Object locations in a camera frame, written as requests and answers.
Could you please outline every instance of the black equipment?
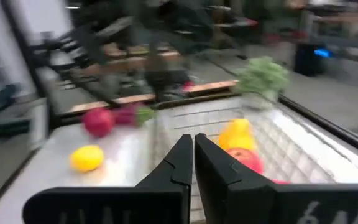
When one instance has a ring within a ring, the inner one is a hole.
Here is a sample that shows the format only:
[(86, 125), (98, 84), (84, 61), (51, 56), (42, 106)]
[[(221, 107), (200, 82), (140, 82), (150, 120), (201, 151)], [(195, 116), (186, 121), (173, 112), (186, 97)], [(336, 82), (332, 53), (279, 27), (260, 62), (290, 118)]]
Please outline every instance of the black equipment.
[[(45, 39), (45, 44), (42, 46), (38, 46), (35, 49), (38, 49), (40, 52), (39, 57), (43, 57), (43, 62), (40, 62), (40, 66), (51, 66), (49, 62), (49, 56), (51, 53), (48, 53), (48, 51), (52, 50), (61, 50), (65, 53), (67, 53), (72, 59), (73, 63), (69, 65), (59, 65), (54, 66), (54, 70), (58, 70), (61, 74), (61, 77), (63, 79), (68, 79), (69, 81), (73, 82), (73, 79), (77, 79), (77, 83), (80, 83), (78, 77), (74, 77), (73, 75), (70, 75), (70, 72), (74, 68), (87, 68), (90, 65), (93, 65), (95, 63), (99, 64), (100, 66), (106, 66), (109, 62), (109, 57), (104, 54), (100, 48), (103, 42), (102, 38), (98, 38), (98, 36), (91, 35), (90, 28), (88, 26), (81, 26), (77, 27), (72, 32), (58, 38), (57, 40), (50, 40)], [(159, 58), (159, 63), (152, 62), (152, 59)], [(152, 81), (154, 76), (150, 76), (150, 72), (146, 70), (144, 77), (146, 78), (147, 83), (153, 88), (153, 90), (161, 89), (162, 85), (164, 85), (163, 89), (169, 90), (169, 92), (164, 93), (164, 95), (168, 95), (168, 98), (165, 97), (165, 100), (174, 98), (182, 98), (185, 97), (185, 94), (181, 92), (182, 86), (184, 86), (186, 83), (190, 82), (189, 76), (185, 72), (181, 71), (168, 71), (168, 65), (165, 65), (166, 62), (164, 59), (159, 56), (157, 52), (154, 52), (152, 48), (150, 48), (150, 55), (147, 57), (147, 65), (155, 64), (157, 66), (154, 66), (153, 71), (161, 70), (164, 74), (164, 78), (167, 80), (167, 82), (161, 83), (159, 82), (159, 86), (153, 86), (156, 85), (156, 82)], [(133, 76), (132, 71), (128, 71), (127, 76), (130, 78)], [(98, 75), (95, 77), (95, 79), (100, 82), (101, 84), (104, 84), (104, 81), (102, 80), (104, 75)], [(127, 83), (124, 83), (125, 80), (121, 82), (122, 85), (128, 85)], [(82, 83), (83, 88), (87, 88), (89, 91), (89, 87), (86, 86), (87, 84)]]
[(324, 57), (315, 53), (324, 46), (316, 44), (298, 43), (294, 55), (293, 71), (309, 77), (324, 72)]
[[(111, 30), (115, 30), (115, 36), (111, 40), (114, 39), (112, 42), (118, 42), (119, 45), (131, 44), (128, 42), (131, 39), (128, 38), (130, 22), (121, 22), (125, 25), (119, 25), (120, 20), (131, 16), (136, 17), (135, 20), (141, 21), (146, 29), (169, 32), (175, 34), (176, 38), (184, 37), (185, 41), (183, 41), (183, 38), (181, 41), (174, 41), (172, 37), (168, 40), (182, 55), (192, 54), (207, 47), (214, 47), (211, 46), (210, 42), (214, 37), (214, 27), (219, 24), (226, 25), (220, 30), (228, 35), (227, 39), (230, 39), (228, 44), (240, 50), (239, 44), (231, 40), (230, 35), (239, 35), (238, 30), (246, 27), (247, 24), (244, 22), (245, 18), (236, 17), (228, 7), (202, 6), (197, 2), (179, 1), (167, 1), (156, 8), (148, 7), (146, 3), (142, 2), (139, 7), (144, 9), (134, 12), (117, 1), (107, 0), (72, 2), (69, 4), (74, 24), (78, 26), (91, 24), (96, 35), (103, 32), (111, 33)], [(213, 18), (213, 13), (220, 16)]]
[[(111, 42), (115, 42), (118, 44), (118, 47), (122, 50), (126, 51), (126, 58), (132, 56), (129, 53), (129, 47), (132, 46), (131, 41), (131, 29), (133, 23), (135, 21), (139, 21), (141, 17), (147, 17), (143, 22), (144, 26), (146, 26), (150, 31), (152, 30), (163, 30), (163, 28), (159, 27), (158, 22), (151, 19), (153, 18), (153, 10), (143, 10), (142, 14), (139, 16), (128, 16), (124, 9), (124, 6), (113, 4), (111, 1), (93, 1), (93, 2), (70, 2), (67, 6), (70, 9), (71, 16), (73, 19), (73, 23), (75, 24), (75, 29), (55, 40), (51, 40), (49, 38), (45, 38), (45, 43), (41, 46), (37, 46), (35, 49), (39, 52), (47, 50), (47, 52), (43, 53), (42, 56), (46, 56), (46, 60), (49, 60), (49, 56), (51, 56), (51, 51), (53, 50), (61, 50), (67, 53), (74, 61), (71, 65), (64, 66), (55, 66), (55, 68), (60, 68), (65, 72), (69, 73), (73, 68), (86, 68), (92, 64), (99, 64), (102, 67), (107, 65), (109, 62), (109, 57), (102, 52), (101, 46), (103, 44), (109, 44)], [(173, 43), (174, 47), (182, 54), (186, 55), (186, 50), (183, 50), (182, 43), (183, 41), (172, 40), (170, 37), (165, 37), (164, 39), (168, 39), (168, 42)], [(150, 53), (158, 55), (158, 51), (154, 49), (149, 49)], [(164, 89), (167, 91), (173, 90), (174, 93), (168, 92), (167, 94), (171, 96), (179, 96), (184, 97), (185, 94), (181, 92), (183, 86), (190, 82), (189, 76), (182, 71), (168, 72), (168, 67), (159, 68), (166, 76), (169, 78), (169, 82), (165, 82)], [(120, 81), (120, 86), (131, 86), (131, 81), (128, 79), (132, 79), (132, 77), (136, 76), (136, 72), (132, 70), (127, 71), (127, 79), (122, 78)], [(155, 82), (150, 82), (152, 76), (150, 76), (150, 72), (146, 71), (145, 77), (148, 84), (154, 84)], [(63, 78), (69, 78), (68, 74), (62, 76)], [(159, 89), (160, 87), (152, 86), (154, 90)], [(117, 95), (122, 95), (122, 88), (120, 88)]]

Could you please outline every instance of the wooden plank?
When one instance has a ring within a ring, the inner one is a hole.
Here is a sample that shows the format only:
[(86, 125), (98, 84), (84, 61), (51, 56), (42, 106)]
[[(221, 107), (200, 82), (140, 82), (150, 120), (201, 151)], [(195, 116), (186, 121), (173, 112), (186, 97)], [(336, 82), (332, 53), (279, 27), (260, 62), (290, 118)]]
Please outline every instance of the wooden plank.
[[(191, 87), (188, 92), (194, 93), (198, 91), (205, 91), (205, 90), (213, 90), (217, 88), (224, 88), (224, 87), (231, 87), (236, 84), (237, 80), (228, 80), (222, 82), (214, 82), (214, 83), (207, 83), (204, 85), (195, 85)], [(136, 95), (136, 96), (128, 96), (123, 98), (115, 99), (115, 101), (119, 103), (136, 103), (136, 102), (143, 102), (147, 100), (152, 100), (154, 98), (153, 94), (144, 94), (144, 95)], [(82, 105), (73, 106), (69, 112), (78, 112), (78, 111), (85, 111), (90, 110), (93, 108), (100, 108), (104, 107), (107, 104), (105, 102), (93, 102), (93, 103), (85, 103)]]
[[(169, 47), (159, 47), (158, 50), (166, 52), (166, 51), (170, 51), (170, 48)], [(126, 51), (120, 50), (115, 43), (104, 45), (103, 51), (105, 54), (107, 54), (108, 56), (111, 56), (111, 57), (123, 57), (126, 54)], [(148, 52), (149, 52), (149, 48), (147, 45), (129, 47), (129, 53), (133, 54), (133, 55), (147, 54)]]
[(304, 1), (288, 1), (285, 5), (289, 9), (293, 10), (302, 10), (305, 8), (305, 2)]

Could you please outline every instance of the white surface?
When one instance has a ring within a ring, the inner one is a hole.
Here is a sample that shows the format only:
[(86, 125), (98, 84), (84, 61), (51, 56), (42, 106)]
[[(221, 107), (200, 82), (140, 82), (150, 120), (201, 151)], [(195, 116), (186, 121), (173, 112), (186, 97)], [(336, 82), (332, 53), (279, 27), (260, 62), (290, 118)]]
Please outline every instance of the white surface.
[[(110, 135), (94, 140), (80, 124), (57, 129), (0, 199), (0, 224), (7, 220), (9, 224), (21, 224), (27, 199), (52, 187), (135, 186), (155, 167), (147, 147), (149, 133), (146, 124), (139, 129), (116, 128)], [(79, 174), (71, 169), (69, 157), (89, 144), (99, 145), (105, 160), (96, 170)]]
[(25, 25), (27, 37), (32, 43), (39, 42), (41, 32), (52, 32), (59, 37), (72, 28), (69, 14), (62, 0), (13, 0)]
[(337, 182), (358, 183), (358, 156), (352, 151), (307, 125), (314, 134), (324, 139), (329, 145), (325, 144), (282, 112), (276, 112), (273, 121), (321, 166), (329, 169)]

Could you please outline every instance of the table surface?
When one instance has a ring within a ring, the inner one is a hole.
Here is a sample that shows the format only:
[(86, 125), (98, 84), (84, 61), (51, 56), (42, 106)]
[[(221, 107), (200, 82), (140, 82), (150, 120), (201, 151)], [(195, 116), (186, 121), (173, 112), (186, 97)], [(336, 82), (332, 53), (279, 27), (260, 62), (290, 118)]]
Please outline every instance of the table surface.
[[(190, 105), (180, 111), (184, 112), (189, 108), (205, 110), (205, 105)], [(282, 118), (277, 122), (287, 122), (280, 114), (275, 116)], [(158, 164), (152, 149), (155, 144), (153, 123), (150, 120), (141, 128), (116, 128), (102, 139), (91, 138), (80, 124), (55, 130), (0, 199), (0, 223), (9, 220), (11, 224), (21, 224), (21, 210), (25, 202), (37, 192), (52, 187), (135, 186)], [(332, 144), (338, 144), (326, 136), (324, 138)], [(97, 144), (103, 149), (104, 164), (92, 172), (79, 174), (70, 167), (69, 156), (77, 148), (89, 144)]]

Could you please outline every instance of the wooden pallet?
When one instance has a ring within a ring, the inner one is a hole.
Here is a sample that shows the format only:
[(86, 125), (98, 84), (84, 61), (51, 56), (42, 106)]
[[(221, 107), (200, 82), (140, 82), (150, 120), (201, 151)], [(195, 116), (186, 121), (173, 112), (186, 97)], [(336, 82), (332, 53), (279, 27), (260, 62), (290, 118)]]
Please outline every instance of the wooden pallet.
[[(196, 85), (191, 87), (188, 92), (189, 93), (197, 93), (205, 90), (213, 90), (213, 89), (220, 89), (220, 88), (229, 88), (236, 84), (237, 80), (230, 80), (230, 81), (221, 81), (221, 82), (214, 82), (214, 83), (207, 83), (204, 85)], [(136, 102), (143, 102), (147, 100), (154, 99), (153, 94), (143, 94), (143, 95), (136, 95), (136, 96), (128, 96), (123, 98), (114, 99), (114, 101), (118, 103), (136, 103)], [(107, 106), (105, 102), (94, 102), (94, 103), (85, 103), (82, 105), (75, 105), (73, 106), (69, 112), (77, 112), (77, 111), (86, 111), (93, 108), (100, 108)]]
[[(167, 44), (163, 43), (163, 46), (159, 47), (158, 50), (161, 52), (168, 52), (172, 48), (168, 47)], [(132, 55), (144, 55), (149, 52), (147, 45), (128, 47), (129, 53)], [(110, 57), (124, 57), (126, 51), (120, 50), (116, 43), (111, 43), (103, 46), (103, 52)]]

